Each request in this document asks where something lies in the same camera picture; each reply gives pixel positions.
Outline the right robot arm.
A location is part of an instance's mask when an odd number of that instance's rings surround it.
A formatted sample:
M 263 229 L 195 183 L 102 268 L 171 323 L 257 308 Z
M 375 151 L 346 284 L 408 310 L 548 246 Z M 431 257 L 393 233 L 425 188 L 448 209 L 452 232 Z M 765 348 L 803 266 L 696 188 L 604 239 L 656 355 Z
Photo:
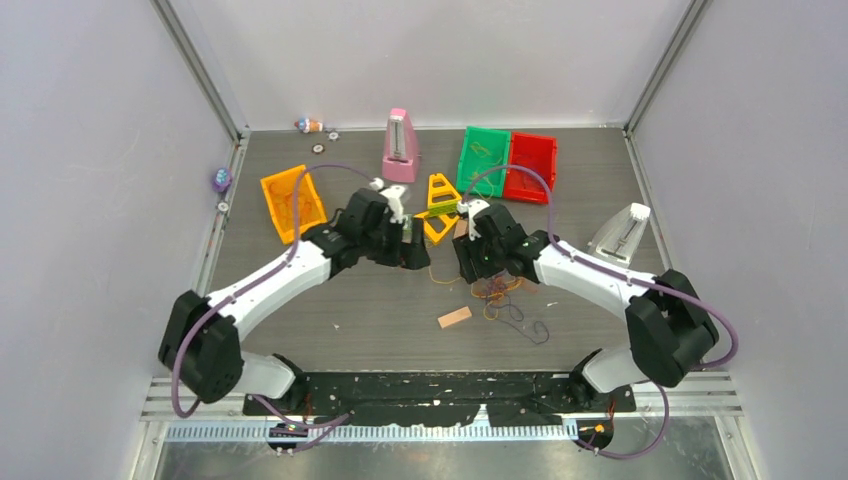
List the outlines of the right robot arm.
M 626 385 L 677 386 L 720 339 L 693 285 L 678 271 L 636 272 L 544 230 L 528 234 L 502 204 L 474 199 L 460 203 L 458 213 L 467 231 L 453 246 L 467 283 L 507 272 L 573 293 L 624 322 L 624 344 L 589 354 L 572 372 L 571 397 L 584 410 L 598 409 Z

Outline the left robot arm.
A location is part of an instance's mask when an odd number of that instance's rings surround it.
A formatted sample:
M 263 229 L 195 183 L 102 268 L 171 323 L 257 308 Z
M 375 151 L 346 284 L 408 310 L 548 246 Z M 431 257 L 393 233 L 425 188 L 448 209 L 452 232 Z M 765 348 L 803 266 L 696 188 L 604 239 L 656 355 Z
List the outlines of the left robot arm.
M 430 264 L 423 221 L 404 211 L 408 189 L 361 188 L 334 223 L 309 228 L 277 259 L 244 279 L 202 296 L 193 290 L 174 302 L 158 351 L 174 387 L 185 386 L 205 404 L 232 392 L 260 395 L 284 414 L 307 398 L 299 370 L 279 355 L 245 351 L 243 340 L 287 302 L 321 285 L 362 258 L 388 267 Z

